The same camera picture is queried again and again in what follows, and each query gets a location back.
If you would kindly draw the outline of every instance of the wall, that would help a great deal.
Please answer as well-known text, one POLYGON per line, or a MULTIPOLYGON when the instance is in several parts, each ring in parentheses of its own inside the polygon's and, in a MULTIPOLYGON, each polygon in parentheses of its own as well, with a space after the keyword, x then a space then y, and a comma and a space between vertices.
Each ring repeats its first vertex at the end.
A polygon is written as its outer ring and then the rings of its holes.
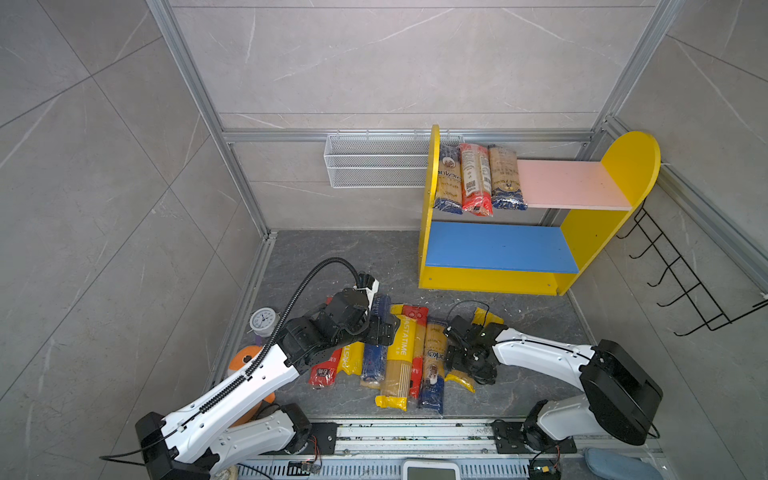
MULTIPOLYGON (((652 133, 674 165, 754 240, 768 246, 768 9, 750 0, 688 0, 618 117, 652 133)), ((730 318, 763 299, 725 253, 659 187, 650 215, 730 318)), ((651 238, 658 229, 645 220, 651 238)), ((624 227, 626 233, 631 225, 624 227)), ((660 241, 667 261, 675 256, 660 241)), ((621 343, 664 389, 657 415, 661 445, 680 478, 768 478, 768 309, 717 331, 702 328, 664 263, 636 230, 612 240, 576 282, 574 293, 595 336, 621 343)), ((673 271, 695 284, 680 262, 673 271)), ((717 308, 701 287, 694 302, 717 308)), ((720 318, 713 326, 723 324, 720 318)))
POLYGON ((255 226, 142 0, 3 2, 0 104, 0 476, 141 478, 97 457, 200 394, 255 226))
POLYGON ((768 257, 768 3, 688 0, 619 118, 768 257))
MULTIPOLYGON (((225 128, 591 128, 655 2, 171 4, 225 128)), ((272 228, 418 227, 419 189, 334 190, 322 149, 237 146, 272 228)))

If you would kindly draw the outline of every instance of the wire basket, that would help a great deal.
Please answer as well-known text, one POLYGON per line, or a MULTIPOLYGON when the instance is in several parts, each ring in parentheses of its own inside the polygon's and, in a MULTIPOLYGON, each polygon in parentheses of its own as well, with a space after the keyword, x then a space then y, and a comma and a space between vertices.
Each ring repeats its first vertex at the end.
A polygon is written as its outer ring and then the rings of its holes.
MULTIPOLYGON (((458 146, 462 136, 441 134, 458 146)), ((424 187, 429 134, 334 134, 323 153, 333 188, 424 187)))

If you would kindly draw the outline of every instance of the black wire rack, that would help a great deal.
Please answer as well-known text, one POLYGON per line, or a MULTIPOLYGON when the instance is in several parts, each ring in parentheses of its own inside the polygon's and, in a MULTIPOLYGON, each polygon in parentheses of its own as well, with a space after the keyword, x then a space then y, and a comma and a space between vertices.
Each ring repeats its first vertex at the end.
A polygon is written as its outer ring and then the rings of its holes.
POLYGON ((715 300, 715 299, 714 299, 714 297, 712 296, 712 293, 710 293, 709 289, 707 289, 707 286, 705 286, 705 285, 702 283, 701 279, 699 279, 699 276, 698 276, 698 275, 696 275, 696 272, 694 272, 694 269, 692 269, 692 268, 690 267, 690 265, 688 264, 688 262, 687 262, 687 261, 686 261, 686 260, 683 258, 683 256, 682 256, 682 255, 680 255, 680 251, 678 251, 678 250, 677 250, 677 247, 676 247, 676 246, 674 246, 674 243, 672 243, 672 241, 669 239, 669 237, 667 237, 667 235, 664 233, 664 231, 661 229, 661 227, 659 227, 658 223, 656 223, 656 220, 654 220, 654 219, 653 219, 653 217, 651 217, 651 216, 650 216, 650 214, 648 213, 648 211, 647 211, 647 210, 645 210, 645 200, 643 200, 643 203, 640 205, 640 208, 639 208, 639 209, 637 209, 637 212, 636 212, 636 213, 635 213, 635 215, 632 217, 632 220, 634 221, 634 225, 633 225, 633 226, 632 226, 632 228, 629 230, 629 232, 627 232, 627 234, 626 234, 626 235, 624 235, 623 237, 619 237, 619 236, 617 235, 617 236, 616 236, 616 238, 619 238, 619 239, 624 239, 624 238, 627 238, 627 237, 629 237, 629 236, 632 234, 632 232, 634 232, 634 231, 635 231, 635 229, 638 229, 638 228, 639 228, 639 230, 640 230, 641 232, 643 232, 643 235, 645 235, 645 237, 648 239, 648 241, 650 242, 650 244, 649 244, 649 245, 648 245, 648 246, 645 248, 645 250, 643 250, 643 253, 641 253, 640 255, 637 255, 636 257, 635 257, 635 256, 633 256, 633 255, 630 255, 629 257, 630 257, 630 258, 632 258, 632 259, 637 259, 637 258, 640 258, 640 257, 642 257, 643 255, 645 255, 645 253, 647 253, 647 252, 648 252, 648 250, 650 250, 651 248, 653 248, 654 250, 656 250, 656 253, 658 253, 659 257, 661 257, 661 260, 662 260, 662 261, 664 262, 664 264, 667 266, 666 268, 664 268, 664 272, 661 274, 661 278, 659 279, 659 281, 657 281, 656 283, 650 283, 650 282, 647 282, 648 286, 659 286, 659 285, 661 284, 661 282, 664 280, 664 277, 667 275, 667 272, 669 272, 669 273, 671 273, 671 274, 672 274, 672 277, 674 277, 674 279, 675 279, 675 281, 677 282, 677 285, 680 287, 680 289, 681 289, 681 290, 683 290, 683 292, 682 292, 682 293, 681 293, 679 296, 677 296, 677 297, 676 297, 674 300, 672 300, 671 302, 669 302, 669 303, 665 303, 665 304, 661 304, 661 303, 658 303, 658 302, 656 302, 656 304, 657 304, 658 306, 670 306, 670 305, 672 305, 673 303, 675 303, 675 302, 677 302, 678 300, 680 300, 680 299, 682 299, 683 297, 685 297, 685 298, 687 298, 687 299, 688 299, 688 301, 690 302, 690 304, 691 304, 691 305, 694 307, 694 309, 696 310, 696 313, 699 315, 699 318, 701 318, 701 322, 702 322, 702 324, 701 324, 701 325, 697 326, 696 328, 692 329, 692 330, 691 330, 691 331, 689 331, 689 332, 685 332, 685 333, 677 333, 677 332, 674 332, 674 334, 675 334, 675 335, 677 335, 677 336, 686 336, 686 335, 690 335, 691 333, 693 333, 693 332, 695 332, 695 331, 697 331, 698 329, 700 329, 700 328, 703 328, 703 327, 706 327, 706 328, 708 328, 708 329, 709 329, 709 331, 713 332, 713 331, 715 331, 715 330, 718 330, 718 329, 721 329, 721 328, 723 328, 723 327, 724 327, 724 326, 726 326, 726 325, 730 325, 731 323, 733 323, 733 322, 735 322, 735 321, 737 321, 737 320, 739 320, 739 319, 742 319, 742 318, 744 318, 744 317, 745 317, 745 316, 747 316, 747 315, 750 315, 750 314, 752 314, 752 313, 755 313, 757 310, 760 310, 761 308, 763 308, 763 307, 765 307, 765 306, 768 306, 768 298, 766 298, 766 299, 764 299, 764 300, 762 300, 762 301, 760 301, 760 302, 758 302, 758 303, 755 303, 754 305, 752 305, 752 309, 751 309, 749 312, 743 313, 743 314, 741 314, 741 315, 739 315, 738 317, 736 317, 736 318, 733 318, 733 319, 732 319, 732 318, 730 318, 730 317, 729 317, 729 316, 728 316, 728 315, 727 315, 727 314, 726 314, 726 313, 723 311, 722 307, 720 307, 720 304, 717 302, 717 300, 715 300), (656 235, 656 237, 655 237, 655 238, 653 238, 653 239, 651 239, 650 235, 648 235, 648 232, 647 232, 647 231, 646 231, 646 230, 643 228, 643 226, 642 226, 642 225, 640 225, 640 222, 641 222, 643 219, 646 219, 646 218, 647 218, 647 219, 648 219, 650 222, 652 222, 652 223, 654 224, 654 226, 655 226, 655 227, 656 227, 656 228, 659 230, 659 232, 660 232, 660 233, 659 233, 658 235, 656 235), (657 247, 657 242, 658 242, 659 240, 661 240, 661 239, 664 239, 664 240, 666 240, 666 241, 667 241, 667 243, 669 243, 669 245, 672 247, 672 250, 674 250, 674 258, 672 259, 672 261, 668 261, 668 260, 666 259, 666 257, 664 257, 664 255, 662 255, 662 254, 661 254, 661 252, 659 251, 659 249, 658 249, 658 247, 657 247), (674 266, 674 265, 675 265, 675 263, 678 263, 678 262, 682 262, 682 263, 685 265, 685 267, 686 267, 686 268, 687 268, 687 269, 690 271, 690 275, 692 275, 692 276, 694 277, 694 279, 695 279, 695 282, 694 282, 694 285, 693 285, 692 287, 690 287, 690 288, 686 288, 685 286, 683 286, 683 283, 680 281, 680 278, 677 276, 677 274, 674 272, 674 270, 672 270, 672 266, 674 266), (715 316, 713 316, 712 318, 710 318, 710 319, 705 319, 705 318, 704 318, 704 315, 702 314, 701 310, 699 309, 699 306, 696 304, 696 302, 694 302, 694 299, 692 299, 692 298, 690 297, 690 294, 691 294, 691 293, 692 293, 694 290, 696 290, 696 289, 700 289, 700 290, 703 290, 703 291, 704 291, 704 292, 705 292, 705 293, 706 293, 706 294, 709 296, 710 300, 712 300, 712 303, 714 304, 714 306, 717 308, 717 311, 716 311, 716 315, 715 315, 715 316), (723 317, 723 318, 725 319, 725 322, 723 322, 723 323, 721 323, 721 324, 719 324, 719 325, 715 325, 715 326, 713 326, 713 325, 712 325, 712 322, 714 322, 715 320, 719 319, 720 317, 723 317))

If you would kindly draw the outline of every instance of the digital display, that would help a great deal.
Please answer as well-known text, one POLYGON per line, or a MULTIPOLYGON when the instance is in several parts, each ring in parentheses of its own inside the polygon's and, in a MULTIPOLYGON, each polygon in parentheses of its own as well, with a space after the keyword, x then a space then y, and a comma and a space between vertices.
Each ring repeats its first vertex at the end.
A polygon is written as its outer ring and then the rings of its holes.
POLYGON ((456 480, 456 472, 446 468, 408 467, 408 480, 456 480))

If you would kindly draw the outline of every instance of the red and white pasta package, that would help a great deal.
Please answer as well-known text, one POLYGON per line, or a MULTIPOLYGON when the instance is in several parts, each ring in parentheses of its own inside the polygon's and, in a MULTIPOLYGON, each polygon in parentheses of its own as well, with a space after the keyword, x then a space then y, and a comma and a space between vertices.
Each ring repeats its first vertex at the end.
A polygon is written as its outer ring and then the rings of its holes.
POLYGON ((475 144, 460 144, 458 149, 462 154, 462 209, 480 217, 492 217, 488 149, 475 144))

